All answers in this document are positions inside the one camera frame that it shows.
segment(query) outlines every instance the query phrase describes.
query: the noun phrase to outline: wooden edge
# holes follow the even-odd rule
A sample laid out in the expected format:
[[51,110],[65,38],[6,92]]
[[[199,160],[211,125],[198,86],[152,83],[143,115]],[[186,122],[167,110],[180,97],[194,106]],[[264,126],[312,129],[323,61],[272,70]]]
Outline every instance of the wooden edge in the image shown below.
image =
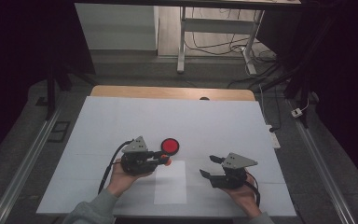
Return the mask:
[[255,101],[255,95],[248,90],[171,87],[95,86],[90,96],[185,100],[199,100],[201,97],[207,97],[217,101]]

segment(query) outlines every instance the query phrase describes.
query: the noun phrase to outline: white table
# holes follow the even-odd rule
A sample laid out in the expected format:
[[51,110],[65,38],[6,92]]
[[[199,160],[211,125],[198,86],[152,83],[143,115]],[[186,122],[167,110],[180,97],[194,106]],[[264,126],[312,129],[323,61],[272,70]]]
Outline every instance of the white table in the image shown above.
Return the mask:
[[91,201],[114,151],[140,135],[149,150],[159,150],[168,137],[179,141],[180,150],[171,166],[159,166],[124,193],[116,217],[243,217],[199,171],[222,174],[209,156],[228,152],[258,161],[248,170],[259,183],[262,211],[296,215],[258,102],[93,96],[83,105],[37,213],[67,214]]

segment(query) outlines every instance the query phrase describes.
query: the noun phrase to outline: wall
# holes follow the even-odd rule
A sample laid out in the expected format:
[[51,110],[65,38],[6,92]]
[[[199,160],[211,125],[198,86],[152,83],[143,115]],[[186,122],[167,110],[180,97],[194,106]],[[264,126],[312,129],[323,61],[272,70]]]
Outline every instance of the wall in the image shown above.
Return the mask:
[[157,49],[158,7],[76,4],[89,49]]
[[358,0],[339,11],[310,71],[316,112],[358,168]]
[[0,1],[0,144],[53,64],[95,74],[74,4]]

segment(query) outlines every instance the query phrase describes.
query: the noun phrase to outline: sleeve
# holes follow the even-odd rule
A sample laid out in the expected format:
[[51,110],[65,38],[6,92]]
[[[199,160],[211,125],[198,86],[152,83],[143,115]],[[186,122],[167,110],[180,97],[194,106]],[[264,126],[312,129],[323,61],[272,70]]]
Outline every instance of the sleeve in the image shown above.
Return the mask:
[[118,198],[103,189],[90,203],[79,203],[74,211],[66,216],[64,224],[75,223],[113,223],[112,210],[115,207]]
[[274,224],[267,213],[262,213],[258,217],[252,218],[247,224]]

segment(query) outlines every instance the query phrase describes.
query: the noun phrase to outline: red circular object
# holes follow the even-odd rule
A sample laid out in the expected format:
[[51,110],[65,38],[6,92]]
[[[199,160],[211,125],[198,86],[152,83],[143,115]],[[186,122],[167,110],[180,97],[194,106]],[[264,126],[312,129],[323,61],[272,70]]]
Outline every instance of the red circular object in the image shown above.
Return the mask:
[[[167,156],[167,155],[162,155],[162,156],[161,156],[161,158],[167,158],[167,157],[169,157],[169,156]],[[166,162],[164,165],[165,165],[165,166],[169,166],[169,165],[171,165],[171,163],[172,163],[172,160],[171,160],[171,159],[168,159],[167,162]]]
[[173,138],[167,138],[161,143],[161,150],[168,153],[168,155],[174,155],[179,151],[179,143]]

